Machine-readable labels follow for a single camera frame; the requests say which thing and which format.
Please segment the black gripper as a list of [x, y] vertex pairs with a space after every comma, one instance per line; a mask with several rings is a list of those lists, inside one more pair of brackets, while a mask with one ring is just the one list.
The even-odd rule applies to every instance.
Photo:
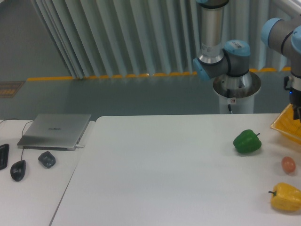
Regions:
[[284, 89], [289, 91], [289, 101], [293, 107], [293, 119], [301, 120], [301, 79], [296, 76], [284, 77]]

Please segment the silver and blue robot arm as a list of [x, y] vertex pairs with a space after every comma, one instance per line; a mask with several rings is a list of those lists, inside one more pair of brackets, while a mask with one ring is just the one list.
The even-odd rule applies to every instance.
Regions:
[[[219, 97], [221, 114], [253, 113], [254, 96], [261, 80], [249, 70], [250, 46], [242, 40], [229, 40], [222, 45], [224, 7], [227, 0], [198, 0], [201, 8], [201, 47], [193, 60], [200, 79], [213, 79]], [[284, 78], [289, 91], [293, 119], [301, 118], [301, 2], [277, 2], [291, 20], [269, 19], [262, 27], [261, 41], [290, 61], [290, 76]]]

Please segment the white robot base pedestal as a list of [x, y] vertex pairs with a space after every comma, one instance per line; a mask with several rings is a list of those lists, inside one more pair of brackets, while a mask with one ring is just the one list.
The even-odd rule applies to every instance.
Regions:
[[239, 77], [221, 75], [213, 81], [219, 98], [220, 114], [248, 114], [254, 111], [254, 98], [261, 88], [259, 76], [253, 72]]

